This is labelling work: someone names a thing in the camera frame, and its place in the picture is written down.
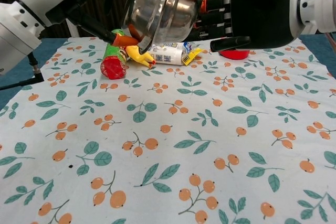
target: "floral tablecloth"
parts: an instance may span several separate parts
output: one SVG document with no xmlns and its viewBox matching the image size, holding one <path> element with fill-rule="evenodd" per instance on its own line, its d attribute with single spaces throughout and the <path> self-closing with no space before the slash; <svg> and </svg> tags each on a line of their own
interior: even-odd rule
<svg viewBox="0 0 336 224">
<path fill-rule="evenodd" d="M 0 223 L 336 223 L 336 81 L 299 41 L 100 73 L 70 38 L 0 111 Z"/>
</svg>

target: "stainless steel bowl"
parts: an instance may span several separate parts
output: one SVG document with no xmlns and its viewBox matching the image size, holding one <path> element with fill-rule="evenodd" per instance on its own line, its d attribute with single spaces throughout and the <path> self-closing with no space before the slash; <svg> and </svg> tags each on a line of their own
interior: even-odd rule
<svg viewBox="0 0 336 224">
<path fill-rule="evenodd" d="M 194 0 L 128 0 L 121 28 L 140 41 L 139 51 L 144 53 L 152 44 L 183 41 L 197 12 Z"/>
</svg>

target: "yellow rubber duck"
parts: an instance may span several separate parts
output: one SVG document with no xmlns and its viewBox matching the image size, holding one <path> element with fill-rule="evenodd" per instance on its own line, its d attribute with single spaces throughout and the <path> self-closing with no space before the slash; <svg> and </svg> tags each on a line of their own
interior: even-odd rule
<svg viewBox="0 0 336 224">
<path fill-rule="evenodd" d="M 128 47 L 126 47 L 126 53 L 134 61 L 136 61 L 140 64 L 143 64 L 143 65 L 147 66 L 148 68 L 152 68 L 152 65 L 154 65 L 156 63 L 154 58 L 148 52 L 145 52 L 144 54 L 141 55 L 139 53 L 139 47 L 138 46 L 128 46 Z"/>
</svg>

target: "yellow packet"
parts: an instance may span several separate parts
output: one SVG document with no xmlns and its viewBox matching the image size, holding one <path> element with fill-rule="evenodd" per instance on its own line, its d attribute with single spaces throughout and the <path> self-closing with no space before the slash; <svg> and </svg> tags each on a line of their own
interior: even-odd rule
<svg viewBox="0 0 336 224">
<path fill-rule="evenodd" d="M 194 58 L 200 53 L 202 52 L 203 49 L 201 48 L 195 48 L 193 50 L 190 51 L 189 54 L 187 54 L 183 59 L 182 62 L 188 66 L 190 64 L 190 62 L 192 62 L 194 60 Z"/>
</svg>

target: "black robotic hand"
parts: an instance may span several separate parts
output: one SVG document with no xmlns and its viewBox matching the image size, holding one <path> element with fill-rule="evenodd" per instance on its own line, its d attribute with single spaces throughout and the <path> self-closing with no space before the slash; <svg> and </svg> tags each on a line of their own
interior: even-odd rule
<svg viewBox="0 0 336 224">
<path fill-rule="evenodd" d="M 299 0 L 203 0 L 185 41 L 216 39 L 211 50 L 284 46 L 304 29 Z"/>
</svg>

